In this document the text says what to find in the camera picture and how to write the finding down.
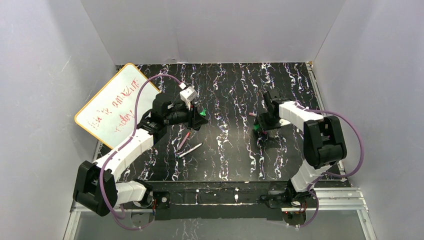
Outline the black green highlighter pen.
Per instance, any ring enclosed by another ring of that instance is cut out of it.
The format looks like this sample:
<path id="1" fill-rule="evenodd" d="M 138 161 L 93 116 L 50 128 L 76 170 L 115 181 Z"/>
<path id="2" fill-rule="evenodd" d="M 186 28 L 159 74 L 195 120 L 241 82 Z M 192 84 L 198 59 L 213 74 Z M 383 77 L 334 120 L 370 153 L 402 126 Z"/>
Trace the black green highlighter pen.
<path id="1" fill-rule="evenodd" d="M 203 117 L 206 117 L 207 116 L 207 109 L 203 109 L 199 114 Z"/>

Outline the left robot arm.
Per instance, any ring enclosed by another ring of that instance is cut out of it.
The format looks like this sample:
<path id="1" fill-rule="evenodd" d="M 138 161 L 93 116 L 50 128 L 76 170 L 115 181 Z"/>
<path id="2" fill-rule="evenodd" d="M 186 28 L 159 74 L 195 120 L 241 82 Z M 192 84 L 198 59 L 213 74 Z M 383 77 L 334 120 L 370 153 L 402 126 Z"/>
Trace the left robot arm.
<path id="1" fill-rule="evenodd" d="M 84 161 L 77 171 L 73 200 L 104 217 L 115 206 L 130 202 L 147 204 L 152 187 L 142 180 L 119 182 L 118 177 L 140 155 L 167 133 L 169 126 L 184 124 L 198 131 L 208 120 L 196 106 L 198 93 L 185 89 L 173 98 L 159 93 L 152 107 L 137 121 L 135 132 L 94 162 Z"/>

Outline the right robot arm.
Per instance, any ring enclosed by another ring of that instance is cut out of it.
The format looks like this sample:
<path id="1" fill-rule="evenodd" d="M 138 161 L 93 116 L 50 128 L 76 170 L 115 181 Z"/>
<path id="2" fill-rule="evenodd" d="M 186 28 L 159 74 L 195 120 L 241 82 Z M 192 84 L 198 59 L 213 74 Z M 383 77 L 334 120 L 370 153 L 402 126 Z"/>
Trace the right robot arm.
<path id="1" fill-rule="evenodd" d="M 256 131 L 280 129 L 282 120 L 294 125 L 303 134 L 304 160 L 284 192 L 267 193 L 260 200 L 302 204 L 312 196 L 315 183 L 327 170 L 347 156 L 340 119 L 312 112 L 294 100 L 283 98 L 275 89 L 266 91 L 263 100 L 266 111 L 255 117 Z"/>

